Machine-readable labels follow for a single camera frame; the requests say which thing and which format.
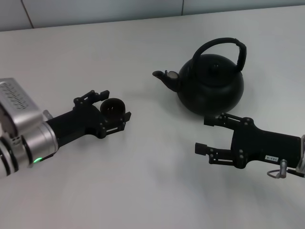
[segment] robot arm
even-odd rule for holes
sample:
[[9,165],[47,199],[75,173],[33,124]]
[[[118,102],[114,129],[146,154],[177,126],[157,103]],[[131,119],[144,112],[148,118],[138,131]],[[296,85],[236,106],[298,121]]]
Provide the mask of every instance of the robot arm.
[[231,149],[216,149],[196,143],[195,152],[208,155],[210,164],[245,168],[248,162],[258,160],[280,166],[267,174],[273,178],[285,178],[286,173],[304,177],[304,143],[302,138],[268,132],[257,128],[252,118],[239,118],[222,113],[219,117],[206,116],[204,124],[222,126],[234,130]]
[[[120,99],[90,91],[75,98],[73,110],[43,121],[37,105],[13,78],[0,79],[0,177],[53,156],[57,150],[84,135],[99,139],[123,131],[131,113]],[[100,110],[93,104],[104,101]]]

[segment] black plastic bracket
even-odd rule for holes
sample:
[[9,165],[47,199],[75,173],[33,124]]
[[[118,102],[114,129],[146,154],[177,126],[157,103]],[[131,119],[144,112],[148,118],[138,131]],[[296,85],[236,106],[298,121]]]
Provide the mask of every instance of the black plastic bracket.
[[245,168],[254,160],[279,165],[284,159],[288,167],[296,168],[300,161],[301,138],[261,130],[252,118],[222,113],[219,117],[205,116],[204,124],[234,130],[230,150],[196,143],[195,153],[208,155],[210,164]]
[[[131,113],[125,112],[122,100],[109,98],[109,91],[90,91],[74,99],[73,110],[47,121],[54,131],[59,147],[84,135],[94,135],[99,139],[125,129]],[[104,101],[100,110],[93,104]]]

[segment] green led light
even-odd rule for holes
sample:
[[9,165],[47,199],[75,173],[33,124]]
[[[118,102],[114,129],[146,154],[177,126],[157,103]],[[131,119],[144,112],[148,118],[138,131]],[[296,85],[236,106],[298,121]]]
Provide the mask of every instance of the green led light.
[[42,159],[42,157],[39,157],[33,163],[39,162],[41,159]]

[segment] kettle handle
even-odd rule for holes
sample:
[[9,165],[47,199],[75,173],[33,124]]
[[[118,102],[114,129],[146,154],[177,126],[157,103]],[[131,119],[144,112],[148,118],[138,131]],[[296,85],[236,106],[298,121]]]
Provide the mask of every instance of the kettle handle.
[[217,44],[223,44],[223,43],[233,43],[236,44],[239,47],[239,55],[237,60],[236,69],[237,71],[241,71],[244,68],[244,63],[246,62],[246,56],[247,56],[247,47],[241,43],[239,40],[235,38],[218,38],[215,40],[212,40],[208,43],[205,43],[203,46],[201,46],[194,54],[191,62],[191,72],[194,69],[195,64],[198,62],[201,54],[206,51],[207,49],[211,48],[214,45]]

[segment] kettle spout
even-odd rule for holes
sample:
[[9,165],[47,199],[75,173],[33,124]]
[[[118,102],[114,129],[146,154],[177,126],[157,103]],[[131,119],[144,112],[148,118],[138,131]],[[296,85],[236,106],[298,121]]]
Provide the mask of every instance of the kettle spout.
[[161,80],[165,86],[167,86],[172,91],[178,92],[180,90],[180,77],[178,73],[173,71],[155,71],[152,75]]

